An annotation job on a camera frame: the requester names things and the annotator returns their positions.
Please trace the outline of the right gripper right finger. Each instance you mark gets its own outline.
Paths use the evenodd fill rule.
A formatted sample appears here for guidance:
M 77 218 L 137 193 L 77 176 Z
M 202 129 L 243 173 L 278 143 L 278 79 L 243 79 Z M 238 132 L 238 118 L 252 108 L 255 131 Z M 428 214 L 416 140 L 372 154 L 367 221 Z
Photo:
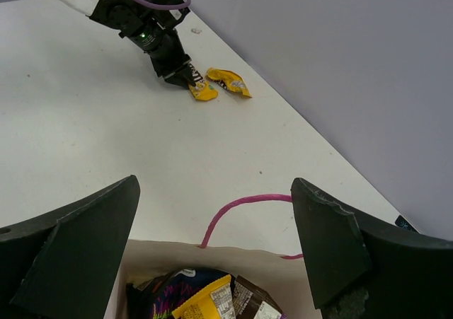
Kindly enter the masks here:
M 302 178 L 291 187 L 314 307 L 324 318 L 451 318 L 452 243 L 389 224 Z

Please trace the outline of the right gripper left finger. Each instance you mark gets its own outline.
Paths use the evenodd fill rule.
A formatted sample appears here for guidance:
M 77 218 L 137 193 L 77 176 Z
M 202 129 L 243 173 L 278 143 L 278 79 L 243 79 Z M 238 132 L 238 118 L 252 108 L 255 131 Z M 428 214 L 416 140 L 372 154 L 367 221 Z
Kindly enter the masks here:
M 103 318 L 139 203 L 136 176 L 1 228 L 2 318 Z

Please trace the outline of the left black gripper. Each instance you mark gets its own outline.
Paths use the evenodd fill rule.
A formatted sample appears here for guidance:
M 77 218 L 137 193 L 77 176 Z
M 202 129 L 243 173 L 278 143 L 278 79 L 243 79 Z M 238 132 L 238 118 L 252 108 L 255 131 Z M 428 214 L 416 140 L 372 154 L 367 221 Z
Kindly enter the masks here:
M 154 18 L 139 18 L 126 14 L 123 18 L 123 37 L 131 40 L 147 54 L 157 76 L 166 83 L 181 88 L 195 87 L 191 69 L 191 58 L 183 49 L 176 26 L 184 21 L 185 15 L 168 20 L 162 26 Z

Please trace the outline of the purple chips bag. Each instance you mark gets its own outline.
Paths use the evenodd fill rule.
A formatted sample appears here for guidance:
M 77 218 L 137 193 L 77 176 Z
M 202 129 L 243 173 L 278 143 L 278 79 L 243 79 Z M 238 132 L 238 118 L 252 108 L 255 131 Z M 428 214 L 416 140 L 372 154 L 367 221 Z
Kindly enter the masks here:
M 180 269 L 126 286 L 129 318 L 172 318 L 177 309 L 208 284 L 226 276 L 218 269 Z

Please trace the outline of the pink paper bag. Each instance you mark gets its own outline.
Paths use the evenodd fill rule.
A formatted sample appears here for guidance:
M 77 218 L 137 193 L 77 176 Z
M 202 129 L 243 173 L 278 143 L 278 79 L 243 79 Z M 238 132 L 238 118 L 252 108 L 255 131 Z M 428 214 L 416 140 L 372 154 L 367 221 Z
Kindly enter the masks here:
M 243 197 L 223 206 L 212 218 L 201 244 L 129 240 L 120 264 L 105 318 L 127 318 L 126 284 L 142 283 L 183 267 L 210 267 L 241 275 L 265 289 L 288 318 L 320 318 L 315 309 L 303 255 L 277 255 L 263 250 L 210 247 L 210 237 L 230 209 L 256 202 L 291 202 L 289 195 Z

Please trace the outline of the yellow snack bar packet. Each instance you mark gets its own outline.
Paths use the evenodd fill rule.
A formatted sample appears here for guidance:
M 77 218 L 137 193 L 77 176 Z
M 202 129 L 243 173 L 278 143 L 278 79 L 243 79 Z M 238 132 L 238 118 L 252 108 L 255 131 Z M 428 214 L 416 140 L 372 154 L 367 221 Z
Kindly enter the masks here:
M 197 292 L 172 312 L 182 319 L 235 319 L 231 292 L 231 275 L 228 274 Z

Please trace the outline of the brown chocolate bar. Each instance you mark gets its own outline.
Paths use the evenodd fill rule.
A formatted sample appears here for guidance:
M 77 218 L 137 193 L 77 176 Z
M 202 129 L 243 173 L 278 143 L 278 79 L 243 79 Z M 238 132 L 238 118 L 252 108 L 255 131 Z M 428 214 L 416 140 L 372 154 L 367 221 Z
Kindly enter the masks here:
M 242 276 L 232 287 L 233 306 L 237 319 L 283 319 L 287 316 L 264 289 Z

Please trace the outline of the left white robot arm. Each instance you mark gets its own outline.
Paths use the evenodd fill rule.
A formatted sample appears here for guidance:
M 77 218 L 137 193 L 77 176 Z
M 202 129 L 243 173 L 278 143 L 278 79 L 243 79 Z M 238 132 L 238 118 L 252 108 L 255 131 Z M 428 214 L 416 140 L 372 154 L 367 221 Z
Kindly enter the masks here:
M 176 30 L 190 13 L 191 0 L 58 1 L 136 44 L 166 83 L 182 88 L 196 85 L 191 58 Z

